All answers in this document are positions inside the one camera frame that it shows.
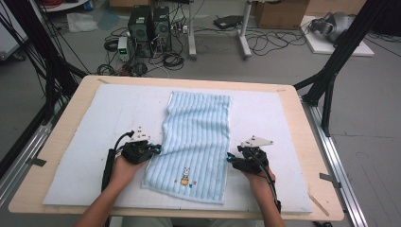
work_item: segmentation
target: concrete floor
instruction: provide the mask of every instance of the concrete floor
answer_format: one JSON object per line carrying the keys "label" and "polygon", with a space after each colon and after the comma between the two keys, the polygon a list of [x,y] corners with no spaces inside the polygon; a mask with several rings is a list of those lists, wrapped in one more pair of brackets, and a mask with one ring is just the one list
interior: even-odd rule
{"label": "concrete floor", "polygon": [[[104,38],[111,31],[126,26],[128,20],[115,18],[104,9],[89,14],[97,22],[113,22],[92,32],[66,33],[65,39],[91,72],[104,63]],[[196,25],[212,26],[216,17],[203,17]],[[249,26],[254,26],[251,19]],[[147,76],[171,79],[205,79],[255,83],[295,84],[317,72],[329,56],[312,54],[307,44],[289,46],[267,56],[253,55],[243,61],[234,33],[196,33],[198,59],[188,59],[184,48],[184,68],[180,71],[153,70]],[[401,54],[400,43],[375,42]],[[365,40],[375,52],[373,58],[352,57],[336,80],[330,131],[359,205],[370,226],[399,226],[401,222],[401,91],[400,58]],[[68,60],[81,67],[64,46]],[[0,64],[0,158],[9,150],[33,116],[44,104],[43,93],[28,61]],[[299,91],[303,95],[307,89]],[[8,211],[12,193],[0,208],[0,226],[70,226],[78,216],[21,215]],[[192,226],[181,220],[185,226]],[[288,226],[313,226],[306,221],[287,221]],[[346,218],[334,226],[351,226]]]}

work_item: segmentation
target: electronic equipment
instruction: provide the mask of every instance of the electronic equipment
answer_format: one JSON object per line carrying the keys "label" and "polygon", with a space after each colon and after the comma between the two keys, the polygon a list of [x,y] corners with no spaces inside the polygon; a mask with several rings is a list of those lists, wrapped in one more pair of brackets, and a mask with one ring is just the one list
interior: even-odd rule
{"label": "electronic equipment", "polygon": [[277,200],[277,194],[274,186],[274,180],[269,174],[269,160],[266,152],[263,151],[259,146],[272,145],[272,141],[265,140],[253,136],[251,139],[241,143],[238,146],[238,151],[244,156],[244,158],[237,158],[230,152],[227,152],[227,162],[233,165],[233,168],[240,171],[252,173],[258,175],[263,172],[263,176],[268,181],[271,189],[271,193],[274,197],[274,203],[277,207],[278,212],[281,212],[281,202]]}
{"label": "electronic equipment", "polygon": [[156,43],[138,43],[135,47],[136,56],[140,58],[151,58],[153,57],[153,51],[156,49]]}
{"label": "electronic equipment", "polygon": [[339,42],[338,38],[350,27],[354,19],[355,17],[344,12],[328,12],[323,18],[313,20],[310,24],[310,30],[319,31],[327,37],[329,42],[336,44]]}
{"label": "electronic equipment", "polygon": [[154,9],[153,23],[156,28],[157,50],[170,52],[172,47],[168,7],[157,7]]}
{"label": "electronic equipment", "polygon": [[155,37],[151,7],[134,6],[128,21],[128,29],[134,44],[151,42]]}
{"label": "electronic equipment", "polygon": [[[118,145],[120,141],[126,136],[128,136],[131,141],[125,143],[125,145],[119,148]],[[153,154],[160,154],[162,146],[149,144],[149,138],[150,136],[144,133],[141,128],[139,128],[137,131],[126,132],[121,135],[120,138],[118,138],[114,148],[109,149],[109,153],[107,155],[106,165],[103,171],[101,191],[107,187],[110,178],[112,177],[114,159],[117,153],[121,152],[121,155],[128,162],[135,165],[149,160]]]}
{"label": "electronic equipment", "polygon": [[118,38],[118,55],[122,62],[128,62],[130,60],[130,51],[128,49],[128,38],[120,37]]}
{"label": "electronic equipment", "polygon": [[213,24],[215,24],[215,26],[217,26],[218,28],[224,30],[229,27],[241,25],[243,18],[243,16],[226,16],[214,20]]}

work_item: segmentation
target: table leg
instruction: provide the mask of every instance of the table leg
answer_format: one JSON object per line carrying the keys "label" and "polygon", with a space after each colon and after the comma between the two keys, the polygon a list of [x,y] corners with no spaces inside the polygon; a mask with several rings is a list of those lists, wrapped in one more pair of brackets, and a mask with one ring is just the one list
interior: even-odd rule
{"label": "table leg", "polygon": [[244,19],[242,21],[242,28],[238,31],[238,37],[241,42],[242,49],[244,50],[244,60],[248,59],[252,55],[251,49],[248,46],[248,41],[245,38],[245,32],[247,30],[248,19],[250,18],[251,8],[252,8],[252,1],[248,0],[245,5]]}
{"label": "table leg", "polygon": [[195,16],[192,15],[192,9],[194,5],[194,0],[189,1],[189,25],[188,25],[188,48],[189,48],[189,58],[194,61],[197,59],[197,47],[195,46],[195,35],[194,35],[194,19]]}

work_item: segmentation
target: forearm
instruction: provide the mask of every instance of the forearm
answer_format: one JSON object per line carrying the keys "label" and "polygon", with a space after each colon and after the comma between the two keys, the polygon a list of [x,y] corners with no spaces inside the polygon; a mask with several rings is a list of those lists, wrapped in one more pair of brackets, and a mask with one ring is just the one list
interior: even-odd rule
{"label": "forearm", "polygon": [[77,221],[74,226],[103,226],[121,190],[122,188],[114,185],[106,187],[103,193],[100,194],[85,213],[83,213],[81,219]]}
{"label": "forearm", "polygon": [[272,198],[265,197],[257,202],[266,227],[286,226]]}
{"label": "forearm", "polygon": [[256,179],[251,181],[251,189],[262,213],[266,227],[286,226],[274,203],[270,186],[267,181]]}

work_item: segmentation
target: cardboard box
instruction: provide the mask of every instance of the cardboard box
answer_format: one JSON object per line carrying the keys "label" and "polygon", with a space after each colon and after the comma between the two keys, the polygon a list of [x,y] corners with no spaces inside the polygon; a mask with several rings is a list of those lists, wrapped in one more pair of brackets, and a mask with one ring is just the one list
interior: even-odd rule
{"label": "cardboard box", "polygon": [[305,15],[323,17],[329,11],[357,15],[365,2],[366,0],[310,0]]}
{"label": "cardboard box", "polygon": [[152,0],[109,0],[110,7],[118,10],[132,10],[133,6],[153,6]]}
{"label": "cardboard box", "polygon": [[260,28],[298,29],[309,0],[285,0],[279,4],[258,3],[254,19]]}

